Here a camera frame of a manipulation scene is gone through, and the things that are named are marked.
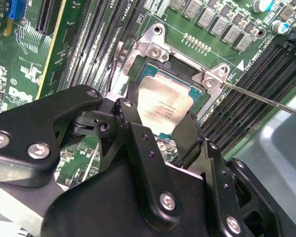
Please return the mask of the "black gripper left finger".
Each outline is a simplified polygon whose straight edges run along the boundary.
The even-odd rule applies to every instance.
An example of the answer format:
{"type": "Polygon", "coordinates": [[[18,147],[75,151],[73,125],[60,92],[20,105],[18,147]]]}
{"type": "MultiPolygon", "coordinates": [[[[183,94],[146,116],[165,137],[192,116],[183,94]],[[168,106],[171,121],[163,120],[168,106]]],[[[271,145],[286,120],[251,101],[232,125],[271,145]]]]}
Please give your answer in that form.
{"type": "Polygon", "coordinates": [[[70,130],[81,113],[91,114],[92,132],[113,142],[109,156],[125,147],[136,181],[143,219],[155,229],[171,229],[182,205],[151,130],[143,126],[136,106],[118,99],[111,112],[102,96],[79,85],[0,114],[0,183],[26,188],[46,185],[60,161],[60,150],[81,134],[70,130]]]}

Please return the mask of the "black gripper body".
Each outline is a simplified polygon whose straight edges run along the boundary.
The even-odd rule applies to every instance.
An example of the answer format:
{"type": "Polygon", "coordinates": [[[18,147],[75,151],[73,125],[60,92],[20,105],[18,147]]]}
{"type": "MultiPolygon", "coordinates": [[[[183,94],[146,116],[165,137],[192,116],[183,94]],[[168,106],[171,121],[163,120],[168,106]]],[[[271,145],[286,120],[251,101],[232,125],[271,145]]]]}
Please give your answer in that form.
{"type": "Polygon", "coordinates": [[[201,177],[167,166],[183,203],[179,224],[170,231],[150,227],[142,217],[129,165],[122,161],[60,195],[43,221],[45,237],[220,237],[207,216],[201,177]]]}

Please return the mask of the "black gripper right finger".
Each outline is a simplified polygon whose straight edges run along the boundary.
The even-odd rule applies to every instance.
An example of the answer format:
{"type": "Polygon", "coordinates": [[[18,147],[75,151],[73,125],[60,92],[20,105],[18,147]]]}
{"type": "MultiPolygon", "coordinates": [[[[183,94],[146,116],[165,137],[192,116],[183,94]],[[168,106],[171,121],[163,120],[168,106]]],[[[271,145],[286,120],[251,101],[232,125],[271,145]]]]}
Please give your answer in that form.
{"type": "Polygon", "coordinates": [[[174,129],[174,166],[205,182],[206,225],[216,237],[282,237],[280,211],[270,194],[239,160],[224,161],[188,112],[174,129]]]}

